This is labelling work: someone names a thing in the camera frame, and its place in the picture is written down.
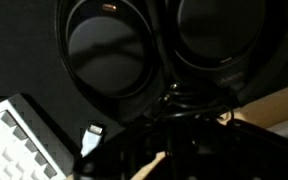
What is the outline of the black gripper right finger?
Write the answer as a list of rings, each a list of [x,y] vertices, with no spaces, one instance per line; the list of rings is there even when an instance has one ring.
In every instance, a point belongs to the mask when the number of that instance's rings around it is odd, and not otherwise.
[[[288,180],[288,139],[240,120],[188,121],[167,138],[157,180]]]

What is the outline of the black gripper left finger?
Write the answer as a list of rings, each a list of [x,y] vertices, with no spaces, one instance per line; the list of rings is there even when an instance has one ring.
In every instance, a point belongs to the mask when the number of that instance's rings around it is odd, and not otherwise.
[[[131,180],[165,152],[169,126],[134,123],[73,166],[74,180]]]

